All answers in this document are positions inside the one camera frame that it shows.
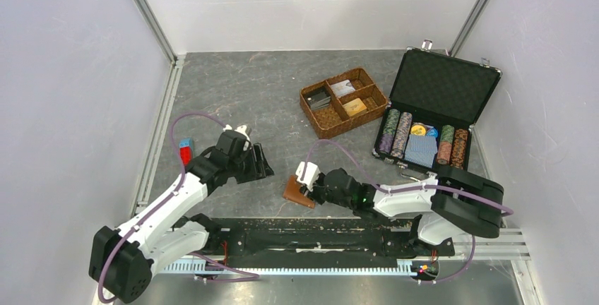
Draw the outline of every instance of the wicker basket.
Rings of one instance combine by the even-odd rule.
[[[336,97],[333,94],[331,85],[347,79],[356,91],[341,98]],[[304,97],[307,93],[322,87],[325,87],[331,96],[331,103],[323,109],[312,111]],[[364,102],[367,112],[359,116],[349,117],[343,109],[343,104],[356,98],[360,98]],[[381,89],[372,81],[368,73],[360,67],[302,88],[299,94],[299,104],[320,139],[330,139],[380,118],[385,112],[387,102],[387,97],[381,92]]]

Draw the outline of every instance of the blue round chip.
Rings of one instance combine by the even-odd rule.
[[[436,137],[439,136],[439,132],[437,131],[436,128],[433,127],[430,130],[428,130],[427,136],[429,136],[429,137],[435,137],[436,138]]]

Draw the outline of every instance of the white panel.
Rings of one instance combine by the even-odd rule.
[[[0,0],[0,299],[89,304],[170,65],[133,0]]]
[[[449,48],[476,0],[148,0],[177,53]]]
[[[548,304],[594,304],[599,0],[491,0],[458,55],[504,77],[477,129]]]

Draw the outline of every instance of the black case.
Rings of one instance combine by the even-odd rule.
[[[400,113],[410,112],[413,116],[412,123],[420,122],[435,127],[439,132],[437,148],[443,125],[452,125],[456,130],[468,130],[463,166],[467,169],[473,127],[497,86],[502,72],[498,68],[490,67],[486,59],[483,59],[485,62],[477,64],[430,52],[431,46],[432,43],[425,40],[422,49],[406,49],[389,95],[390,104],[383,114],[379,133],[376,135],[372,155],[389,164],[420,173],[437,173],[441,167],[437,163],[437,156],[433,167],[429,168],[378,151],[377,145],[389,110],[397,109]]]

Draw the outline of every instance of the case latch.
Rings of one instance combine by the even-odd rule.
[[[491,61],[489,61],[487,58],[481,58],[480,65],[484,67],[491,67]]]
[[[432,48],[432,41],[425,39],[425,41],[422,42],[422,49],[425,51],[430,51],[431,48]]]

